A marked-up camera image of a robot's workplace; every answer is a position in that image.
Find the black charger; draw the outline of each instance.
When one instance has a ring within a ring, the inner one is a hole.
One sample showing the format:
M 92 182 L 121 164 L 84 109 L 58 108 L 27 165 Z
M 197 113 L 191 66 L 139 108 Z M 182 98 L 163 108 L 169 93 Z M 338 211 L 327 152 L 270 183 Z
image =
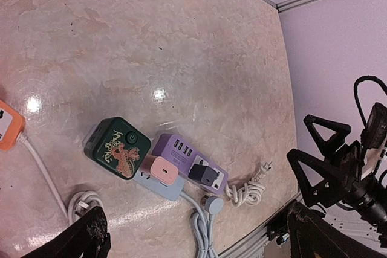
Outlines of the black charger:
M 362 146 L 367 149 L 379 148 L 387 135 L 387 108 L 375 103 L 368 118 L 366 128 L 362 131 Z
M 218 173 L 209 166 L 194 164 L 188 174 L 188 178 L 206 186 L 212 186 L 218 177 Z

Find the power cord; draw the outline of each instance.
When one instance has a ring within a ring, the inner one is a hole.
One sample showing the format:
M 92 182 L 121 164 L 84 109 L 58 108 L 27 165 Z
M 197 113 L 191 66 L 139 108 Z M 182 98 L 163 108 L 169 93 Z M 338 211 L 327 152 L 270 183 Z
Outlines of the power cord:
M 377 162 L 376 162 L 375 169 L 374 169 L 373 172 L 372 172 L 372 175 L 373 175 L 373 176 L 376 176 L 376 173 L 378 172 L 379 167 L 380 167 L 380 165 L 382 164 L 382 161 L 383 161 L 383 159 L 385 158 L 386 153 L 387 153 L 387 141 L 386 141 L 386 143 L 383 145 L 382 152 L 380 153 L 380 156 L 379 156 L 379 158 L 378 158 L 378 160 L 377 160 Z
M 361 117 L 362 122 L 364 124 L 364 127 L 366 127 L 367 121 L 365 120 L 363 109 L 362 109 L 362 106 L 360 105 L 359 96 L 358 96 L 358 93 L 357 93 L 357 87 L 359 87 L 359 84 L 364 82 L 364 81 L 375 82 L 376 84 L 378 84 L 382 88 L 383 92 L 386 95 L 387 95 L 387 86 L 383 83 L 382 80 L 380 80 L 376 76 L 363 76 L 363 77 L 358 78 L 355 81 L 355 84 L 353 85 L 353 93 L 354 93 L 354 96 L 355 96 L 355 103 L 356 103 L 357 109 L 359 110 L 359 114 L 360 114 L 360 117 Z
M 384 178 L 386 177 L 386 175 L 387 175 L 387 169 L 384 172 L 382 172 L 382 174 L 379 177 L 379 183 L 380 184 L 382 184 L 382 182 L 383 182 Z
M 209 213 L 209 217 L 207 217 L 199 204 L 187 193 L 182 191 L 180 196 L 191 203 L 197 211 L 192 216 L 193 233 L 195 234 L 199 249 L 197 258 L 219 258 L 212 245 L 212 230 L 215 216 L 223 208 L 223 200 L 217 196 L 206 198 L 204 209 Z
M 56 188 L 53 180 L 51 179 L 50 174 L 44 166 L 44 163 L 40 158 L 39 154 L 37 154 L 35 148 L 29 142 L 28 137 L 23 132 L 20 132 L 16 140 L 18 143 L 23 144 L 31 153 L 32 157 L 36 161 L 38 168 L 41 170 L 48 184 L 48 187 L 53 193 L 59 208 L 62 210 L 63 214 L 68 218 L 68 222 L 70 225 L 77 221 L 81 216 L 83 216 L 88 210 L 90 210 L 94 206 L 98 205 L 103 208 L 102 201 L 99 198 L 98 194 L 90 190 L 87 192 L 76 193 L 71 198 L 68 209 L 66 210 L 66 206 L 63 203 L 62 198 L 60 197 L 58 189 Z
M 354 211 L 355 210 L 354 208 L 347 207 L 346 205 L 343 205 L 341 202 L 337 202 L 336 205 L 345 211 Z
M 239 190 L 236 189 L 235 185 L 230 189 L 227 183 L 226 195 L 232 200 L 233 205 L 235 207 L 240 207 L 243 204 L 258 205 L 262 200 L 262 194 L 266 191 L 266 187 L 260 181 L 265 178 L 271 169 L 272 163 L 261 165 L 257 174 L 249 182 L 245 182 Z

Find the power strip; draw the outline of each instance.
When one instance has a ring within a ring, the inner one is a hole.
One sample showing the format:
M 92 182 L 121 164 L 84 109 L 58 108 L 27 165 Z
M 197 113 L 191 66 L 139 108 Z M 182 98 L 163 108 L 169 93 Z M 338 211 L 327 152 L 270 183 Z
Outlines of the power strip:
M 0 149 L 9 150 L 25 126 L 22 115 L 0 100 Z
M 173 184 L 167 185 L 151 176 L 142 165 L 134 175 L 133 180 L 170 201 L 177 200 L 186 183 L 181 176 L 177 176 Z
M 229 174 L 177 134 L 161 134 L 152 155 L 162 156 L 174 164 L 179 169 L 179 174 L 190 181 L 193 180 L 189 179 L 188 176 L 194 164 L 209 166 L 217 172 L 216 179 L 211 186 L 198 185 L 216 195 L 222 194 L 226 187 Z

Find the orange power adapter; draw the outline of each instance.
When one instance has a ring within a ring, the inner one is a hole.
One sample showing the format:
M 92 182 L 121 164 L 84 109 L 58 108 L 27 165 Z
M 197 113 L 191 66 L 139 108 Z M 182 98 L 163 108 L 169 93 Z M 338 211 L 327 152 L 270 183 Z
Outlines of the orange power adapter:
M 25 126 L 22 115 L 0 100 L 0 149 L 9 150 Z

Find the marble countertop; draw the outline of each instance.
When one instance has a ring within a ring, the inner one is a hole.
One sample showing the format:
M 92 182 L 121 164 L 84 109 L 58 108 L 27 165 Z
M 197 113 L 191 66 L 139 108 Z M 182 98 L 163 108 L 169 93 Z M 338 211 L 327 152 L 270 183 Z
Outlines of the marble countertop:
M 220 253 L 296 193 L 286 160 L 295 147 L 290 75 L 277 11 L 261 0 L 0 0 L 0 98 L 26 117 L 67 203 L 98 191 L 110 258 L 193 257 L 192 207 L 121 180 L 83 155 L 100 120 L 122 116 L 154 138 L 164 129 L 242 185 L 273 162 L 256 207 L 216 217 Z M 67 220 L 29 153 L 0 153 L 0 257 L 20 257 Z M 202 190 L 187 184 L 197 200 Z

